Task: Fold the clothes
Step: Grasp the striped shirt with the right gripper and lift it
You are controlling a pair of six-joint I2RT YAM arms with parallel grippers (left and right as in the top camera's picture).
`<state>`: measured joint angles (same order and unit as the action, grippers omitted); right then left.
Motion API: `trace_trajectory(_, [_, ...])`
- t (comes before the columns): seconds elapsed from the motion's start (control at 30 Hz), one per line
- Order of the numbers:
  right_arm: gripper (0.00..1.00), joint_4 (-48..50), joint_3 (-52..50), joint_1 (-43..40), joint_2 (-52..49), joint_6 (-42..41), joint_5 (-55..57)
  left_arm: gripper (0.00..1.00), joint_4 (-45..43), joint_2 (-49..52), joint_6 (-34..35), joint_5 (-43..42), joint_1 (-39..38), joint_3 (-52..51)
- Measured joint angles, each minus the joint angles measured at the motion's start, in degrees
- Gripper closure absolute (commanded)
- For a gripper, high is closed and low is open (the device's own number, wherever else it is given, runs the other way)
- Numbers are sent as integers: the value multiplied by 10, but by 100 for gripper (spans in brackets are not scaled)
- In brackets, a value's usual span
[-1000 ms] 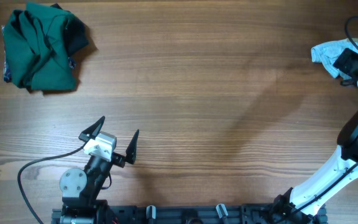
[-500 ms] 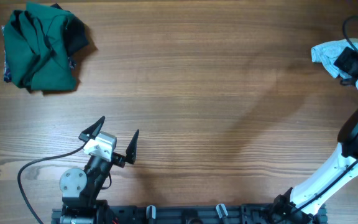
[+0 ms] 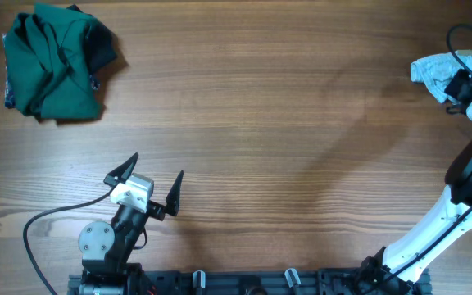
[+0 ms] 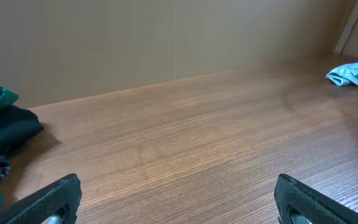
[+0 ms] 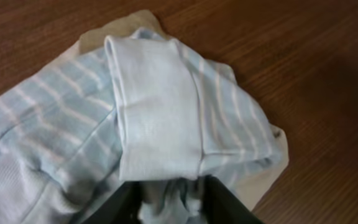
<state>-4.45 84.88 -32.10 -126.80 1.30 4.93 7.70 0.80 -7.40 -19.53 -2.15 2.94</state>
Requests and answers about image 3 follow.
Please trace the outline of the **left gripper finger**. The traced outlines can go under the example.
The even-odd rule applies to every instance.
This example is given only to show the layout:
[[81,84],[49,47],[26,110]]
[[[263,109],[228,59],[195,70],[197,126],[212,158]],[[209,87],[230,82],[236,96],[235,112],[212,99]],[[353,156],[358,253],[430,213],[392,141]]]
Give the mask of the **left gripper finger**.
[[127,161],[117,166],[114,170],[107,174],[108,183],[125,183],[132,175],[134,167],[138,160],[138,153],[135,152]]
[[176,177],[170,191],[166,197],[166,214],[177,216],[179,213],[179,201],[181,194],[181,185],[184,177],[184,171],[181,170]]

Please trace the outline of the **light blue striped baby pants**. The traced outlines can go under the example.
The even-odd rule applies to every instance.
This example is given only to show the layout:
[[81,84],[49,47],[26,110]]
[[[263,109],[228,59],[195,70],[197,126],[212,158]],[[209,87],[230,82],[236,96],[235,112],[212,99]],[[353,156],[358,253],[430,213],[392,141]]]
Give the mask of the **light blue striped baby pants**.
[[424,84],[439,103],[449,100],[458,104],[457,96],[453,97],[444,90],[462,69],[451,53],[435,54],[411,63],[411,81]]

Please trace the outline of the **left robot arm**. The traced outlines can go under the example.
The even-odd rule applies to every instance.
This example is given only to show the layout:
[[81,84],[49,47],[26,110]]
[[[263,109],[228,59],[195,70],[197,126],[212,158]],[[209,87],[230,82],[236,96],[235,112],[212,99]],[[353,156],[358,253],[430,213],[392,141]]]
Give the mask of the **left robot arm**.
[[79,249],[83,273],[72,277],[69,294],[127,295],[156,294],[157,287],[139,263],[129,263],[132,251],[141,247],[138,238],[147,236],[145,224],[151,218],[164,220],[179,213],[180,189],[184,173],[179,172],[166,202],[151,200],[154,182],[134,173],[138,153],[110,171],[104,184],[111,187],[107,196],[119,206],[110,222],[95,221],[82,229]]

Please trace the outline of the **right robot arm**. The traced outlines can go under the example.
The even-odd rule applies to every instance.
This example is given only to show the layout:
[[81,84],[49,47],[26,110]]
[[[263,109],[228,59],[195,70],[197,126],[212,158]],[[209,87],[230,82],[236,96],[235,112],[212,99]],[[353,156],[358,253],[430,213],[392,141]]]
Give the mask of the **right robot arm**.
[[[456,51],[411,63],[411,79],[439,102],[451,101],[472,121],[472,52]],[[323,272],[348,280],[355,294],[423,294],[428,265],[472,229],[472,140],[452,162],[442,195],[402,238],[367,257],[354,271]]]

